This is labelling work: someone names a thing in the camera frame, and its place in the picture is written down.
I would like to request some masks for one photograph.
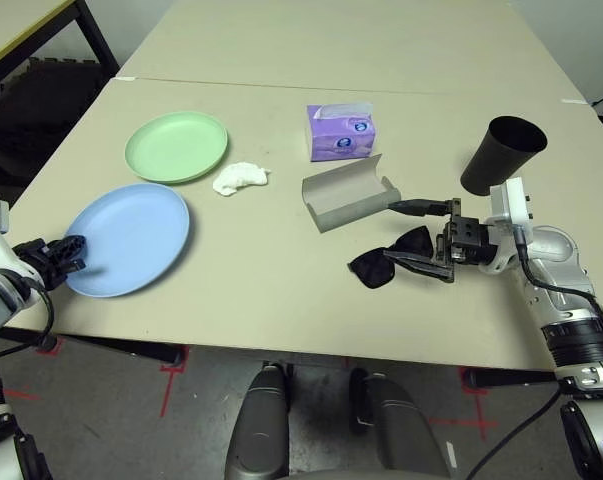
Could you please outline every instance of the floor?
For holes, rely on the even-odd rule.
[[[0,348],[9,342],[0,341]],[[291,472],[378,467],[373,434],[350,435],[347,381],[353,366],[388,374],[430,420],[463,478],[554,385],[474,392],[459,369],[320,355],[191,347],[185,365],[63,341],[49,354],[0,359],[7,401],[35,436],[55,478],[221,479],[246,388],[263,360],[295,365]],[[478,479],[577,479],[558,405],[493,458]]]

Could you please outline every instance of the black cup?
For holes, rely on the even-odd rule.
[[[475,195],[490,195],[521,165],[545,149],[548,139],[535,124],[518,117],[497,117],[461,175],[461,185]]]

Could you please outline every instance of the purple tissue box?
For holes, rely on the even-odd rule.
[[[374,143],[374,124],[370,116],[315,119],[321,105],[308,105],[308,143],[310,160],[342,160],[369,157]]]

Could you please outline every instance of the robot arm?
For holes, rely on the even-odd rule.
[[[85,239],[68,237],[46,244],[38,239],[11,249],[2,233],[8,230],[8,205],[0,201],[0,328],[21,310],[43,297],[49,308],[47,333],[53,319],[47,290],[65,281],[66,274],[83,268]],[[5,402],[0,379],[0,479],[48,480],[50,472],[31,435],[19,428]]]
[[[603,310],[565,232],[533,227],[520,178],[490,189],[492,215],[484,224],[461,216],[459,199],[407,200],[390,209],[408,215],[450,215],[437,236],[434,261],[386,252],[411,271],[454,281],[455,263],[486,274],[514,270],[516,284],[542,332],[561,392],[573,397],[561,416],[575,466],[584,479],[603,479]],[[447,205],[448,208],[431,208]]]

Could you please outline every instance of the sunglasses lens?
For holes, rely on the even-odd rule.
[[[432,255],[434,255],[430,231],[425,225],[401,235],[390,249],[398,252],[415,253],[428,258],[432,258]]]
[[[379,288],[394,278],[394,263],[383,255],[385,248],[375,248],[348,264],[350,271],[368,288]]]

